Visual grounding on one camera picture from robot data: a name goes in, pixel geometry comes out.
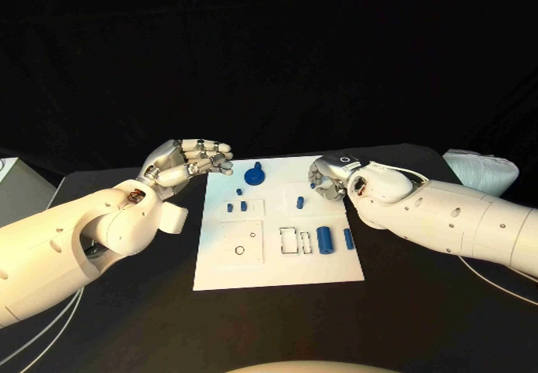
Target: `white robotic arm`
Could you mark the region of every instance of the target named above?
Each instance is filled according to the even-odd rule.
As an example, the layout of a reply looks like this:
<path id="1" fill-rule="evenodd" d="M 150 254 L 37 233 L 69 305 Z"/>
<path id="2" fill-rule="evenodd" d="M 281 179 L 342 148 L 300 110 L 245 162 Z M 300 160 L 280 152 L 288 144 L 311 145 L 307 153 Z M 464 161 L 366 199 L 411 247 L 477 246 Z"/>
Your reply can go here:
<path id="1" fill-rule="evenodd" d="M 411 182 L 399 171 L 421 181 Z M 536 209 L 343 153 L 314 161 L 309 180 L 330 200 L 347 193 L 372 228 L 391 230 L 441 253 L 489 260 L 538 276 Z"/>
<path id="2" fill-rule="evenodd" d="M 135 180 L 0 228 L 0 328 L 59 303 L 148 245 L 157 229 L 182 232 L 187 210 L 163 202 L 206 172 L 232 174 L 231 148 L 167 141 Z M 98 242 L 84 249 L 81 236 Z"/>

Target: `blue cylinder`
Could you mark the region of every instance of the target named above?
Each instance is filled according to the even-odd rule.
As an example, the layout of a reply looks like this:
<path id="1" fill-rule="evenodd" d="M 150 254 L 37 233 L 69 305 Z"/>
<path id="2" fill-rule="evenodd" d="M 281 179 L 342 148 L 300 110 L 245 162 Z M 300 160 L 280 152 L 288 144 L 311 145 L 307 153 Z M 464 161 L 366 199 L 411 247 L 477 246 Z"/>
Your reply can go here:
<path id="1" fill-rule="evenodd" d="M 349 228 L 345 229 L 345 245 L 347 246 L 347 250 L 352 250 L 355 248 L 353 237 L 350 236 Z"/>
<path id="2" fill-rule="evenodd" d="M 248 185 L 260 185 L 265 180 L 265 173 L 261 169 L 261 163 L 255 162 L 254 168 L 244 173 L 244 181 Z"/>
<path id="3" fill-rule="evenodd" d="M 329 227 L 319 227 L 316 229 L 316 233 L 317 233 L 319 253 L 324 255 L 332 254 L 335 252 L 335 249 L 333 249 L 333 240 L 330 238 Z"/>

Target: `white paper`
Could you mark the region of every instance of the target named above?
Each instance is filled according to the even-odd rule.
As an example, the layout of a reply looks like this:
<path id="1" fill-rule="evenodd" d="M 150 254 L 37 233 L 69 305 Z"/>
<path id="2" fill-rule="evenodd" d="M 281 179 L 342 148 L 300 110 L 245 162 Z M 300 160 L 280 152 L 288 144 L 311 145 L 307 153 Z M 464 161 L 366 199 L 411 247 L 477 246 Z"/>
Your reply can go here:
<path id="1" fill-rule="evenodd" d="M 343 202 L 326 200 L 306 181 L 309 166 L 317 158 L 234 161 L 232 176 L 209 174 L 195 290 L 365 279 L 356 250 L 345 244 L 349 223 Z M 244 173 L 255 162 L 261 163 L 265 181 L 249 186 Z M 298 196 L 304 198 L 303 209 L 297 208 Z M 241 201 L 247 202 L 247 211 L 241 211 Z M 330 229 L 335 252 L 329 255 L 319 253 L 320 226 Z M 297 253 L 283 253 L 281 228 L 294 228 Z M 288 233 L 290 230 L 284 237 L 287 245 Z"/>

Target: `black table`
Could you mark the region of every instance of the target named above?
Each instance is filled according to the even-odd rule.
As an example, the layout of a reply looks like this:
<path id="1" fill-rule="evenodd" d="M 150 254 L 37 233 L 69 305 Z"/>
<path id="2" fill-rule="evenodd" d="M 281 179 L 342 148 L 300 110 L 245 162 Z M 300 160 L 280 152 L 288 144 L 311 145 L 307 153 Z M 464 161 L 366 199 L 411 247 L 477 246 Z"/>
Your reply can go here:
<path id="1" fill-rule="evenodd" d="M 459 183 L 428 148 L 392 145 L 353 152 Z M 53 205 L 137 173 L 73 173 Z M 402 372 L 538 371 L 538 308 L 489 286 L 457 257 L 369 228 L 349 204 L 365 281 L 195 292 L 205 184 L 206 176 L 195 178 L 172 199 L 189 209 L 183 233 L 159 232 L 148 248 L 86 286 L 72 323 L 35 371 L 222 372 L 304 359 Z M 62 307 L 0 330 L 0 356 Z M 3 368 L 26 366 L 52 335 Z"/>

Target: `robotic hand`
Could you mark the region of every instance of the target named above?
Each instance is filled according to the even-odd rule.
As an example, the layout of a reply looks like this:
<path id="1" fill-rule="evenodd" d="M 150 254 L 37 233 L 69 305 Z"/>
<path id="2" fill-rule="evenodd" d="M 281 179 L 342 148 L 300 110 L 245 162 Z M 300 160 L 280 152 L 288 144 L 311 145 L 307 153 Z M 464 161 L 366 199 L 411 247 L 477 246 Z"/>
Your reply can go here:
<path id="1" fill-rule="evenodd" d="M 418 177 L 411 181 L 402 172 Z M 336 152 L 309 181 L 329 200 L 349 195 L 368 226 L 438 252 L 505 264 L 538 276 L 538 210 L 418 173 Z"/>
<path id="2" fill-rule="evenodd" d="M 229 151 L 213 141 L 170 140 L 135 180 L 0 228 L 0 328 L 52 307 L 140 253 L 157 229 L 182 232 L 187 210 L 163 201 L 196 175 L 232 174 Z M 98 245 L 84 249 L 84 237 Z"/>

